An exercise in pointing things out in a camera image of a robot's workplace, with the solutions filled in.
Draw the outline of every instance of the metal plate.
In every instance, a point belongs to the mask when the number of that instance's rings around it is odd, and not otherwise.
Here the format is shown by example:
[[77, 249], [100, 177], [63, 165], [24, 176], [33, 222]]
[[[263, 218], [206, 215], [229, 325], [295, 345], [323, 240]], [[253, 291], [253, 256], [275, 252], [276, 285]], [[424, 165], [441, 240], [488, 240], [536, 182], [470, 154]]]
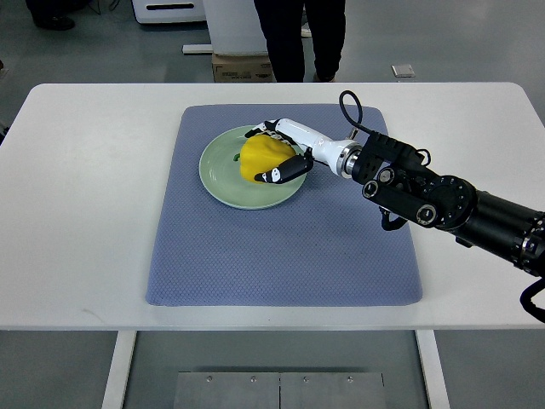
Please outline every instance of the metal plate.
[[386, 409], [381, 373], [283, 373], [282, 409]]
[[393, 75], [396, 78], [413, 78], [415, 72], [410, 64], [400, 64], [398, 66], [392, 66]]
[[275, 372], [180, 372], [174, 409], [278, 409]]
[[180, 372], [174, 409], [386, 409], [381, 373]]

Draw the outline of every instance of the white robotic hand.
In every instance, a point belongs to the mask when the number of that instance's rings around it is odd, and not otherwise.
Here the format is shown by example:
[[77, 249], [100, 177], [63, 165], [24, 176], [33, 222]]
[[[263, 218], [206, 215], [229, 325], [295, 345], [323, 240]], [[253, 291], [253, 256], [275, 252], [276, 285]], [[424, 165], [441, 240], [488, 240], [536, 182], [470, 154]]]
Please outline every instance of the white robotic hand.
[[307, 173], [313, 167], [313, 161], [326, 164], [338, 176], [350, 177], [346, 172], [347, 159], [361, 150], [361, 145], [351, 139], [334, 141], [320, 132], [299, 124], [291, 119], [283, 118], [266, 121], [252, 128], [246, 137], [262, 133], [276, 132], [292, 145], [297, 145], [304, 156], [296, 155], [278, 167], [256, 175], [257, 181], [267, 183], [286, 183]]

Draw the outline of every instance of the table leg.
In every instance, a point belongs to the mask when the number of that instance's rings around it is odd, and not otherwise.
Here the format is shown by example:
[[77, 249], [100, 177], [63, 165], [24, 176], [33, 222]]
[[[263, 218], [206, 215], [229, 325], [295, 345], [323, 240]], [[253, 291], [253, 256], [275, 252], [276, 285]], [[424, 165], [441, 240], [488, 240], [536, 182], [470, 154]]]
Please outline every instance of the table leg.
[[430, 409], [450, 409], [435, 333], [433, 330], [416, 330], [415, 333], [429, 407]]
[[133, 358], [136, 331], [119, 331], [116, 346], [113, 350], [110, 374], [104, 392], [102, 409], [122, 409], [130, 363]]

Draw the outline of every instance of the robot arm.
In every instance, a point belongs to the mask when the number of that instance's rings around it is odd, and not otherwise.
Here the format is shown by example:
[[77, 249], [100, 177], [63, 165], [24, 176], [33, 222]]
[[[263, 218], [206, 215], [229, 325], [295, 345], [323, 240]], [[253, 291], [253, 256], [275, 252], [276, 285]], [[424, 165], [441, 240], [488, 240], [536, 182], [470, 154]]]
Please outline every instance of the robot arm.
[[[347, 115], [345, 95], [356, 101], [358, 122]], [[523, 292], [520, 301], [527, 312], [545, 322], [545, 309], [531, 302], [545, 289], [545, 213], [479, 191], [459, 177], [437, 175], [427, 167], [431, 162], [428, 151], [365, 128], [361, 124], [362, 107], [354, 93], [344, 91], [339, 100], [345, 117], [354, 126], [351, 137], [358, 130], [369, 134], [363, 146], [351, 138], [333, 141], [290, 119], [265, 122], [246, 135], [274, 131], [304, 152], [275, 168], [282, 176], [275, 183], [306, 173], [313, 161], [326, 164], [336, 175], [351, 177], [363, 185], [363, 196], [379, 206], [385, 230], [401, 228], [407, 221], [437, 228], [453, 234], [456, 242], [466, 247], [476, 245], [541, 277]], [[397, 215], [393, 221], [392, 213]]]

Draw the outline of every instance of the yellow bell pepper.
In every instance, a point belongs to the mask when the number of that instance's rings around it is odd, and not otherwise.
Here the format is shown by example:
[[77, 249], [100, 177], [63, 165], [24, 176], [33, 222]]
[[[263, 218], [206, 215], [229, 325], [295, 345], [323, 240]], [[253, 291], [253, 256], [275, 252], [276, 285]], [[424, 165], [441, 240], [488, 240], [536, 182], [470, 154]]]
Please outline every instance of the yellow bell pepper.
[[254, 176], [277, 167], [295, 155], [293, 147], [269, 135], [251, 136], [240, 150], [240, 175], [247, 181], [262, 183], [255, 181]]

